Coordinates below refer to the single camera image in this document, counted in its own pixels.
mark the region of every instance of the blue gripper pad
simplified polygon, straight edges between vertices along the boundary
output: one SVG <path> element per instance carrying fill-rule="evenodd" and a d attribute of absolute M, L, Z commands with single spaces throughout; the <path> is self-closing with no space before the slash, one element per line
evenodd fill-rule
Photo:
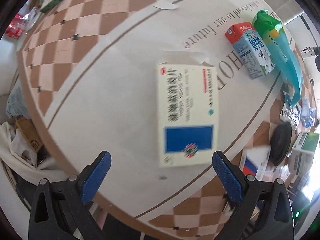
<path fill-rule="evenodd" d="M 80 198 L 83 204 L 86 204 L 94 198 L 110 167 L 111 155 L 106 152 L 82 185 Z"/>
<path fill-rule="evenodd" d="M 242 186 L 224 160 L 216 152 L 212 156 L 212 167 L 226 189 L 229 198 L 240 204 L 243 200 Z"/>

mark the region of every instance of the blue rectangle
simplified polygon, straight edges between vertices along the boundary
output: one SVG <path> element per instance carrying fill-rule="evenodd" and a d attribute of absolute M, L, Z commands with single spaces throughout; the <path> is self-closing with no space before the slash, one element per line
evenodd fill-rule
<path fill-rule="evenodd" d="M 213 145 L 214 126 L 165 127 L 164 148 L 166 153 L 182 152 L 187 145 L 195 143 L 198 150 L 210 150 Z"/>
<path fill-rule="evenodd" d="M 248 158 L 246 158 L 246 160 L 244 162 L 244 166 L 247 166 L 247 168 L 250 171 L 253 171 L 254 174 L 257 174 L 258 168 Z"/>

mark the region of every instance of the red package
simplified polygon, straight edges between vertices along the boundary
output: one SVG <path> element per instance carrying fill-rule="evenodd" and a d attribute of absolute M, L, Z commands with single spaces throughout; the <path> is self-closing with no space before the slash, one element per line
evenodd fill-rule
<path fill-rule="evenodd" d="M 5 30 L 4 34 L 15 39 L 20 38 L 24 31 L 24 23 L 22 18 L 23 16 L 21 14 L 16 14 Z"/>

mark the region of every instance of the checkered tablecloth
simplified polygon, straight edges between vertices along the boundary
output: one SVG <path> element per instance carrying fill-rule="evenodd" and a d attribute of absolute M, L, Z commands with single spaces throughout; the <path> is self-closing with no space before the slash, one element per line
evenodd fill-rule
<path fill-rule="evenodd" d="M 310 100 L 311 107 L 315 107 L 316 101 L 309 73 L 306 70 L 306 66 L 297 47 L 295 48 L 294 53 L 301 64 L 304 79 L 302 96 L 305 96 Z M 246 148 L 269 144 L 274 129 L 277 125 L 282 123 L 279 115 L 283 106 L 283 93 L 280 92 L 268 115 L 264 118 L 261 125 L 246 144 Z M 292 144 L 301 131 L 310 131 L 310 128 L 304 128 L 300 122 L 296 131 L 292 132 Z M 232 164 L 239 165 L 241 154 L 242 151 L 231 161 Z M 274 166 L 272 163 L 269 163 L 268 167 L 273 168 Z M 288 175 L 288 173 L 284 173 L 281 178 L 286 180 Z M 273 177 L 270 178 L 266 176 L 263 178 L 264 181 L 272 182 L 274 179 L 275 178 Z M 149 223 L 172 235 L 185 239 L 212 240 L 218 235 L 223 228 L 224 223 L 227 222 L 230 217 L 222 214 L 227 203 L 223 198 L 224 194 L 225 189 L 219 178 L 216 176 L 193 196 L 187 198 L 173 209 L 168 210 L 163 215 L 150 220 Z"/>
<path fill-rule="evenodd" d="M 64 0 L 47 13 L 23 49 L 39 114 L 46 115 L 66 78 L 99 39 L 156 1 Z"/>

